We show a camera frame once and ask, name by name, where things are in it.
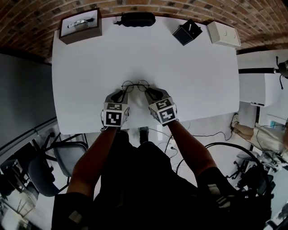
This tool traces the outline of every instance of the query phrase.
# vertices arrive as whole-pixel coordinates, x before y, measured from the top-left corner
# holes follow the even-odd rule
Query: tabletop
[[[114,25],[103,35],[66,45],[54,34],[52,79],[61,133],[99,132],[107,95],[129,80],[166,90],[180,121],[238,111],[239,75],[234,48],[212,44],[208,29],[185,46],[172,35],[185,20],[156,17],[151,27]],[[144,92],[129,93],[130,116],[122,128],[155,126]]]

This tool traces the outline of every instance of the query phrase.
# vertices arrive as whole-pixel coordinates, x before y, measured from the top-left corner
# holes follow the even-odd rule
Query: white cabinet
[[[279,62],[288,59],[285,55],[281,58],[274,50],[240,54],[237,55],[238,68],[277,68],[276,56]],[[261,107],[276,103],[281,92],[279,77],[280,74],[239,74],[240,101]]]

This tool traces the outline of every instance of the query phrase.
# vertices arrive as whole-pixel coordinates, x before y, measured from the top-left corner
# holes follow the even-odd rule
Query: forearm
[[[198,140],[196,140],[179,121],[168,123],[168,127],[177,143],[185,162],[193,171],[195,176],[199,176],[201,172],[210,167],[216,167],[216,164],[209,153]]]
[[[93,145],[79,159],[74,167],[70,185],[73,181],[95,186],[100,178],[108,153],[116,135],[116,128],[109,127],[100,133]],[[70,186],[67,192],[73,192]]]

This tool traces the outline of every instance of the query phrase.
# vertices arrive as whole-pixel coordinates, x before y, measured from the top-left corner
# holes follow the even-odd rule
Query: white electrical box
[[[235,48],[241,46],[241,42],[235,28],[218,22],[211,22],[209,25],[207,25],[207,27],[213,44],[226,45]]]

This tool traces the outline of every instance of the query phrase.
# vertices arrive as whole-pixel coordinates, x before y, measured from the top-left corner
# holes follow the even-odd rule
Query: gray wall
[[[0,148],[56,117],[51,68],[0,54]]]

